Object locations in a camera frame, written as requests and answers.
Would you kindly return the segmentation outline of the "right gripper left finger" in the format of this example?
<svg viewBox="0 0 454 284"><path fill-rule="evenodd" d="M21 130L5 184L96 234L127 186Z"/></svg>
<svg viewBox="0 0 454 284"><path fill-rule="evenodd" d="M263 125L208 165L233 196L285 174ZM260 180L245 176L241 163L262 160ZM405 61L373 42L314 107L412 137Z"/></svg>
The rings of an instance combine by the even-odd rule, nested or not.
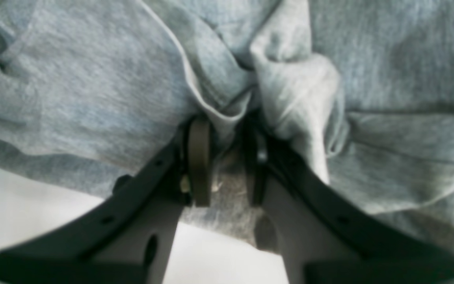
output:
<svg viewBox="0 0 454 284"><path fill-rule="evenodd" d="M0 250L0 284L160 284L184 208L211 204L212 126L193 118L110 198Z"/></svg>

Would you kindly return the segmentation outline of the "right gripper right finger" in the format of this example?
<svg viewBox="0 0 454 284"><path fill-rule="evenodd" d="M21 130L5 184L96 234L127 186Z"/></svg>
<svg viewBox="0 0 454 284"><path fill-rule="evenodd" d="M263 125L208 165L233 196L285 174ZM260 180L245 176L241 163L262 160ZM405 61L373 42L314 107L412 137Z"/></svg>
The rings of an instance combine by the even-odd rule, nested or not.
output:
<svg viewBox="0 0 454 284"><path fill-rule="evenodd" d="M243 149L249 203L274 225L290 284L454 282L454 254L361 212L253 118Z"/></svg>

